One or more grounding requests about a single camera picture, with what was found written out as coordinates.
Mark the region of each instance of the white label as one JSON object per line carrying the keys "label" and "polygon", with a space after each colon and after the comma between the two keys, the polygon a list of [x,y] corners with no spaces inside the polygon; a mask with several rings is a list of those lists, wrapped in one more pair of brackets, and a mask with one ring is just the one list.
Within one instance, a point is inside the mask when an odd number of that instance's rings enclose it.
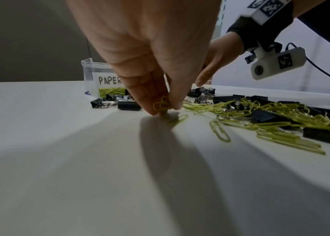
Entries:
{"label": "white label", "polygon": [[98,89],[125,87],[115,73],[93,72],[92,74]]}

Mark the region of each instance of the wrist strap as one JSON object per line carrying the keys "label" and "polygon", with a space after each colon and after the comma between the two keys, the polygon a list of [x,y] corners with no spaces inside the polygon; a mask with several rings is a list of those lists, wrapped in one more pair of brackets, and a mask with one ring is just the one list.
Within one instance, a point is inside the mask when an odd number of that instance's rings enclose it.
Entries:
{"label": "wrist strap", "polygon": [[269,50],[279,33],[293,22],[292,1],[284,4],[280,0],[255,0],[247,9],[250,14],[242,14],[227,31],[242,38],[244,51],[259,45]]}

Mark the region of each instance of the qr code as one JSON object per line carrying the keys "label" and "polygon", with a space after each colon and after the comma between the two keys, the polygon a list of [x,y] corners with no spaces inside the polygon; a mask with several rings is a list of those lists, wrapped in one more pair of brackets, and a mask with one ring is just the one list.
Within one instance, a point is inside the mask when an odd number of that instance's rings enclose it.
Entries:
{"label": "qr code", "polygon": [[254,0],[253,3],[248,6],[248,8],[257,9],[263,4],[264,1],[265,0]]}
{"label": "qr code", "polygon": [[285,69],[287,67],[293,66],[290,53],[278,56],[278,61],[279,61],[279,67],[281,69]]}
{"label": "qr code", "polygon": [[261,11],[268,17],[272,17],[277,11],[283,7],[283,3],[279,0],[270,0],[266,2],[262,7]]}

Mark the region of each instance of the white wall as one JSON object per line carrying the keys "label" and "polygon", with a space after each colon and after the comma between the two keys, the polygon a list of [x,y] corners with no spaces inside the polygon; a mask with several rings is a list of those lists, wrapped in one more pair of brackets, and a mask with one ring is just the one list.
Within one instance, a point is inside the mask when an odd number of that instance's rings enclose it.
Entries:
{"label": "white wall", "polygon": [[[227,29],[238,18],[241,10],[251,2],[252,0],[228,0],[226,2],[221,35],[226,33]],[[284,47],[287,43],[293,42],[297,46],[305,48],[307,56],[330,73],[330,43],[301,21],[295,19],[294,23],[285,29],[276,41],[282,43]],[[247,55],[249,54],[241,55],[237,60],[220,69],[213,77],[212,83],[216,85],[330,93],[330,78],[319,72],[308,62],[302,68],[256,81],[250,73],[251,65],[247,65],[244,60]]]}

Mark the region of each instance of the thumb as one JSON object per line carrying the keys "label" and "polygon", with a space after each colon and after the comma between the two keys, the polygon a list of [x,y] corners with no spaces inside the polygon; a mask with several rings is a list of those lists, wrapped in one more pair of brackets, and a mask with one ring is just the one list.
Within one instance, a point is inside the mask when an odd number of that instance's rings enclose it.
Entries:
{"label": "thumb", "polygon": [[219,67],[217,66],[217,62],[213,60],[207,67],[205,67],[201,72],[200,75],[196,79],[196,85],[198,87],[203,86],[212,76],[217,72]]}

